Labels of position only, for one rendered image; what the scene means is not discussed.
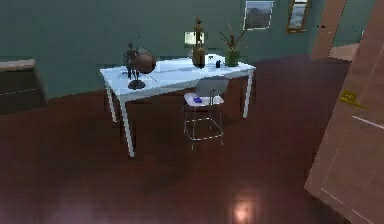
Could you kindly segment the dark brown cabinet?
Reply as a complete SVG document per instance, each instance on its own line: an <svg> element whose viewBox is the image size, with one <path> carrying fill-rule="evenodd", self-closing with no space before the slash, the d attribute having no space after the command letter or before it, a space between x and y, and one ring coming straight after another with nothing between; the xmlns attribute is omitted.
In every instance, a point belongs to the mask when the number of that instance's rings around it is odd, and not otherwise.
<svg viewBox="0 0 384 224"><path fill-rule="evenodd" d="M0 115L48 104L34 59L0 62Z"/></svg>

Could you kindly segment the brown globe on stand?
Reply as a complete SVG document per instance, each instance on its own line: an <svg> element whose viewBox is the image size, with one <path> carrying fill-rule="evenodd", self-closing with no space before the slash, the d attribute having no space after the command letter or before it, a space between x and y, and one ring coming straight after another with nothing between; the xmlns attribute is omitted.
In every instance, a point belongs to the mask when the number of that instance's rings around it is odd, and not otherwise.
<svg viewBox="0 0 384 224"><path fill-rule="evenodd" d="M149 53L139 53L136 59L136 71L138 72L138 79L130 79L128 84L129 89L137 90L142 89L146 84L139 79L139 74L149 74L156 67L156 59Z"/></svg>

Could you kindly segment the wooden framed picture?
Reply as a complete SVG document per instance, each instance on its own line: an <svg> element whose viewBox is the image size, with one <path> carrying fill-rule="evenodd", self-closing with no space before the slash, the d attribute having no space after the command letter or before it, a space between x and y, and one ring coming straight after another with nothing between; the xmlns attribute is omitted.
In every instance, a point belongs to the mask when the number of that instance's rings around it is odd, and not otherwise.
<svg viewBox="0 0 384 224"><path fill-rule="evenodd" d="M305 23L311 0L292 0L289 8L287 32L289 34L305 32Z"/></svg>

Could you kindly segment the white table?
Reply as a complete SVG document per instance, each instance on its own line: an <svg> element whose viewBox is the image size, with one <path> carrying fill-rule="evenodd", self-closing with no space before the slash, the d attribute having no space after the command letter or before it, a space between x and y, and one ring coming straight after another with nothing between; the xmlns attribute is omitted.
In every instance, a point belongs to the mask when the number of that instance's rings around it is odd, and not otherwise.
<svg viewBox="0 0 384 224"><path fill-rule="evenodd" d="M244 118L248 116L253 74L256 67L242 62L239 62L237 67L227 67L224 64L225 58L217 54L208 54L205 58L208 60L208 63L202 69L195 67L190 58L158 61L155 69L151 73L145 75L143 78L139 78L146 86L137 90L128 88L130 79L126 75L127 69L124 66L100 69L100 75L104 79L112 120L114 122L116 122L117 119L112 94L115 94L118 99L125 128L128 155L130 157L135 156L135 151L126 111L127 102L193 88L196 86L196 83L204 77L216 75L225 75L228 79L246 77L247 89L242 116ZM218 60L221 61L220 68L216 68L216 61Z"/></svg>

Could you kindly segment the plant in green pot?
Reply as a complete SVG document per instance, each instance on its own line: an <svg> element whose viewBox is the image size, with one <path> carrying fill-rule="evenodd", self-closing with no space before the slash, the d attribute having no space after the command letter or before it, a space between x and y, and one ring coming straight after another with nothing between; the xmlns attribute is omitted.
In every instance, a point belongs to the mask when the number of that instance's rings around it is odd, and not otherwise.
<svg viewBox="0 0 384 224"><path fill-rule="evenodd" d="M239 36L236 37L234 35L233 29L229 26L230 34L229 36L225 36L221 31L219 34L221 35L221 40L227 45L227 50L225 54L225 65L227 67L237 67L239 65L240 59L240 50L239 50L239 41L243 38L246 33L246 29L243 29Z"/></svg>

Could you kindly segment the white framed picture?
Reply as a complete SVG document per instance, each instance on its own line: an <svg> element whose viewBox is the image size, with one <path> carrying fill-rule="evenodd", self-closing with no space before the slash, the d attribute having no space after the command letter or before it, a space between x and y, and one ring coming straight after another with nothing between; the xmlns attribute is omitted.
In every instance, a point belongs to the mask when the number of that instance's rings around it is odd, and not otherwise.
<svg viewBox="0 0 384 224"><path fill-rule="evenodd" d="M273 0L246 0L244 30L264 30L271 25Z"/></svg>

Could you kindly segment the tall brown figure statue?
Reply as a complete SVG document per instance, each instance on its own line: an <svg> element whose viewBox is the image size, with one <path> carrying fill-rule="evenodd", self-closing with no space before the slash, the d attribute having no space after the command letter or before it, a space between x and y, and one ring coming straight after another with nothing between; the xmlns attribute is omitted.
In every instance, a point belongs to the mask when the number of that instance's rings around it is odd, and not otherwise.
<svg viewBox="0 0 384 224"><path fill-rule="evenodd" d="M197 68L205 67L205 50L203 48L202 41L203 27L201 26L201 20L196 18L196 25L194 26L195 45L193 46L193 65Z"/></svg>

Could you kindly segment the grey metal chair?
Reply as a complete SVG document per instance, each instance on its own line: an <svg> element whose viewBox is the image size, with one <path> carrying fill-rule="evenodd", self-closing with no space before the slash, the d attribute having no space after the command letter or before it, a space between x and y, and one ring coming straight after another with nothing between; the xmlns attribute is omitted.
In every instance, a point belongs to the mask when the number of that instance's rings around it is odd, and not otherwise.
<svg viewBox="0 0 384 224"><path fill-rule="evenodd" d="M224 103L222 94L227 91L228 85L229 79L225 75L204 77L196 83L194 92L184 94L184 105L181 109L185 114L183 132L191 141L191 149L194 149L196 142L216 138L219 138L220 144L223 144L222 112L219 111L219 119L215 120L213 118L213 108ZM195 103L193 101L194 97L200 97L202 103ZM218 133L199 138L196 136L196 124L205 121L208 122L210 129L215 127Z"/></svg>

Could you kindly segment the brown room door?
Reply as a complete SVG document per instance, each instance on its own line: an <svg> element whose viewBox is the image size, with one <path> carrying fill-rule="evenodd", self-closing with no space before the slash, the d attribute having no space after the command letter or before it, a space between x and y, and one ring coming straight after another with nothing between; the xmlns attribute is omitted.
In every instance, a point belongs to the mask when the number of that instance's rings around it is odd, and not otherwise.
<svg viewBox="0 0 384 224"><path fill-rule="evenodd" d="M338 100L356 94L359 108ZM304 188L351 224L384 224L384 0L375 0Z"/></svg>
<svg viewBox="0 0 384 224"><path fill-rule="evenodd" d="M321 21L318 24L312 48L312 60L329 56L346 2L347 0L325 0Z"/></svg>

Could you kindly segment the dark figure statue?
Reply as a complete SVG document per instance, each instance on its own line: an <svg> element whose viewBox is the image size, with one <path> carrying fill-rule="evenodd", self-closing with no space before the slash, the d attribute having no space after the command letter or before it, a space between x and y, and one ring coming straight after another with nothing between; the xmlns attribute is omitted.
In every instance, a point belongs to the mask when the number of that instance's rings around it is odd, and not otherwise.
<svg viewBox="0 0 384 224"><path fill-rule="evenodd" d="M138 79L138 72L136 71L136 59L138 55L138 50L133 47L132 43L129 43L128 50L124 54L125 66L127 68L127 75L129 79Z"/></svg>

